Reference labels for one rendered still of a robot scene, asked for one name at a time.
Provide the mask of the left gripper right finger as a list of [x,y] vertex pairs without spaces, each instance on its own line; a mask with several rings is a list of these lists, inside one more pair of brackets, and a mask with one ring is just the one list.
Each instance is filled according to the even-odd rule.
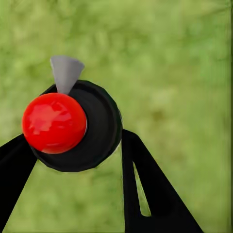
[[[140,139],[122,129],[125,233],[204,233]],[[135,163],[152,216],[143,216]]]

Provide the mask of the pesticide atomizer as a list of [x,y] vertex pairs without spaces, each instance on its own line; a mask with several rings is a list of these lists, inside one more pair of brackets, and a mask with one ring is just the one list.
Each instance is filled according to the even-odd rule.
[[35,156],[61,172],[100,165],[122,138],[119,108],[102,87],[78,79],[85,65],[75,58],[50,58],[56,84],[35,98],[22,117],[22,131]]

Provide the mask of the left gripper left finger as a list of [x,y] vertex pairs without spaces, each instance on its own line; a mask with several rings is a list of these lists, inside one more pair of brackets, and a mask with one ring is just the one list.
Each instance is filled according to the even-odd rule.
[[0,233],[37,159],[24,134],[0,147]]

